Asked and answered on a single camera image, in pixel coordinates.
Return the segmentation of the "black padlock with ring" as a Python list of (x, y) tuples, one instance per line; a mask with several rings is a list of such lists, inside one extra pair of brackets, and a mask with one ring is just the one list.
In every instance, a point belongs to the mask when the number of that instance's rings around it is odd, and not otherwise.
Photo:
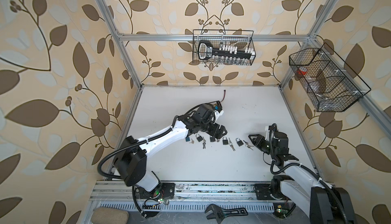
[(206, 140), (200, 134), (196, 134), (196, 139), (202, 143), (203, 149), (206, 149)]

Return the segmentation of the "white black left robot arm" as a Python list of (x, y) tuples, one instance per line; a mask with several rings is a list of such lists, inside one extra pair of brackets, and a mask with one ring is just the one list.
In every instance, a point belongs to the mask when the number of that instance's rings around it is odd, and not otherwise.
[(169, 145), (201, 132), (216, 140), (225, 137), (226, 128), (216, 122), (223, 113), (220, 101), (204, 103), (175, 116), (170, 126), (154, 134), (139, 139), (128, 136), (119, 149), (98, 163), (97, 172), (106, 178), (123, 180), (126, 186), (141, 187), (156, 196), (161, 192), (161, 181), (147, 169), (147, 159)]

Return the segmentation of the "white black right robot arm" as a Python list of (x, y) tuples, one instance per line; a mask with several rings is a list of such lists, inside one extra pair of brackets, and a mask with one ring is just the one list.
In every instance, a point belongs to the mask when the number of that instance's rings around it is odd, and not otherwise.
[(274, 123), (266, 135), (251, 134), (252, 145), (271, 157), (270, 195), (290, 199), (312, 224), (356, 224), (357, 219), (349, 193), (327, 183), (289, 152), (288, 136)]

